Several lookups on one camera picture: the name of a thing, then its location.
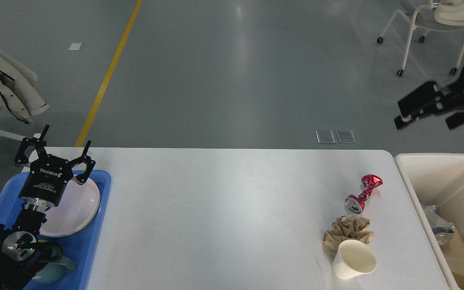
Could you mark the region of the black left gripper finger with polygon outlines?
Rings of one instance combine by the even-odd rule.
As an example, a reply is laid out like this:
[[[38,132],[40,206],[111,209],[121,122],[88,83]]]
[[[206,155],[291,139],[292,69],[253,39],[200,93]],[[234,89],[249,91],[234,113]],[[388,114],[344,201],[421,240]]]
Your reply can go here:
[[[85,182],[87,182],[93,168],[95,167],[95,161],[92,160],[90,156],[88,156],[90,145],[91,140],[88,140],[81,156],[68,162],[68,167],[70,167],[71,169],[77,165],[85,164],[85,170],[83,171],[83,173],[78,174],[77,176],[73,176],[71,178],[71,180],[75,181],[79,185],[83,185]]]
[[[39,137],[24,137],[21,141],[20,147],[14,159],[16,166],[30,166],[29,155],[27,150],[32,147],[36,151],[38,158],[46,157],[46,141],[44,140],[48,130],[49,124],[46,124]]]

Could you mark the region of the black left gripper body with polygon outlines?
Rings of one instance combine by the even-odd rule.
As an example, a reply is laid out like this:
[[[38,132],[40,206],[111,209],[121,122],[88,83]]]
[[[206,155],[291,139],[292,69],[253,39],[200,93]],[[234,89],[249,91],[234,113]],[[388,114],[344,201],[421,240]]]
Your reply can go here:
[[[67,159],[48,154],[33,161],[19,198],[40,199],[49,207],[58,206],[68,181],[74,176],[68,164]]]

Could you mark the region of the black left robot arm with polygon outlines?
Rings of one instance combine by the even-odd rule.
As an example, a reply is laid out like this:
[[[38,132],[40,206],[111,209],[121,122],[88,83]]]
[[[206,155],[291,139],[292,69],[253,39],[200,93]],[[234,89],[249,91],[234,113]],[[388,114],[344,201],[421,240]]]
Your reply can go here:
[[[81,156],[64,159],[46,152],[44,137],[49,125],[37,137],[24,137],[15,156],[16,166],[29,167],[19,193],[20,213],[10,229],[0,224],[0,290],[23,289],[47,264],[63,257],[57,242],[39,242],[37,236],[46,222],[46,211],[57,207],[70,180],[83,185],[95,161],[88,156],[88,140]]]

